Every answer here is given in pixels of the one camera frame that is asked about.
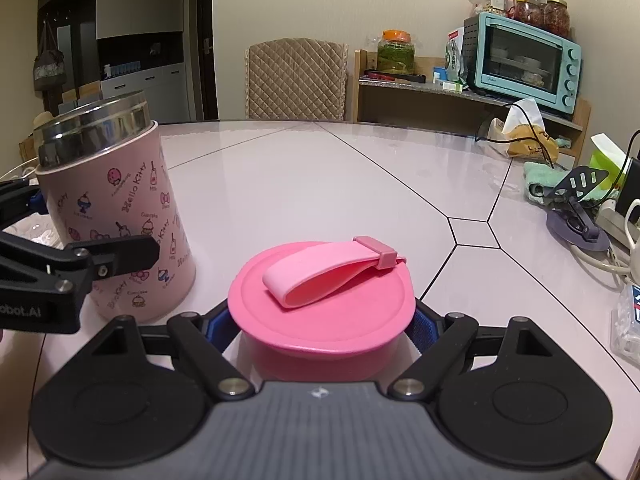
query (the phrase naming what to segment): toaster oven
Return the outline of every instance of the toaster oven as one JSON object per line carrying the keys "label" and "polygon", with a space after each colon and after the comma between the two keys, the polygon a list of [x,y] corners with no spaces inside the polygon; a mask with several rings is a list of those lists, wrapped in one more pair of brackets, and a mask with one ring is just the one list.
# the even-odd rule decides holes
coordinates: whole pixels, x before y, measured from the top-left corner
{"label": "toaster oven", "polygon": [[490,12],[465,20],[462,57],[472,88],[574,112],[580,45]]}

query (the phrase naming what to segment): hello kitty canister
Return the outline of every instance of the hello kitty canister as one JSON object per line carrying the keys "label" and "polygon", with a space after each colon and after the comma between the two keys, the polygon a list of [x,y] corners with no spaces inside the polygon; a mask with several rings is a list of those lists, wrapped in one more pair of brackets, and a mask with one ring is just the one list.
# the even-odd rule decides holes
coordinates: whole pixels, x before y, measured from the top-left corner
{"label": "hello kitty canister", "polygon": [[76,108],[33,135],[36,174],[64,244],[146,234],[160,245],[151,269],[94,283],[100,314],[141,322],[173,310],[196,269],[143,92]]}

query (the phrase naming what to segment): hanging bag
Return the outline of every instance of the hanging bag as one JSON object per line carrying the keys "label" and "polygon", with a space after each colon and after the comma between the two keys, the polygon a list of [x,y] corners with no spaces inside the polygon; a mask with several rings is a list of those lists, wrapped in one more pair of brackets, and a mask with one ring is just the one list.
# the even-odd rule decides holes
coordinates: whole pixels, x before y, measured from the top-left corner
{"label": "hanging bag", "polygon": [[38,92],[51,90],[66,83],[65,56],[58,50],[49,22],[40,35],[38,57],[33,63],[33,88]]}

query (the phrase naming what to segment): chair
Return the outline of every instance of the chair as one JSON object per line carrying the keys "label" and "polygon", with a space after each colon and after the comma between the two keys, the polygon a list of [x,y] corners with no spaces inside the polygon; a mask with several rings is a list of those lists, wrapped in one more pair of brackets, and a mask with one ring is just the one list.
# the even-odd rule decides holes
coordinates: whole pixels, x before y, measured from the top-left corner
{"label": "chair", "polygon": [[349,46],[285,38],[244,54],[248,119],[344,120]]}

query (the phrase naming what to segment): pink container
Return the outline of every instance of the pink container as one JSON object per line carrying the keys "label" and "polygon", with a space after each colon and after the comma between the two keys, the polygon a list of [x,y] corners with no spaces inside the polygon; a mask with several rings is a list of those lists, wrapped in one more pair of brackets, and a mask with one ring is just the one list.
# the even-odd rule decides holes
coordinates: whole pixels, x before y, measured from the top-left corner
{"label": "pink container", "polygon": [[173,310],[196,269],[144,95],[77,108],[34,135],[38,181],[64,244],[148,234],[160,245],[151,269],[94,282],[98,312],[142,322]]}
{"label": "pink container", "polygon": [[268,249],[240,270],[228,295],[231,316],[263,377],[285,381],[358,381],[382,370],[415,311],[404,263],[368,268],[324,298],[283,308],[263,282],[265,271],[289,255],[323,242]]}

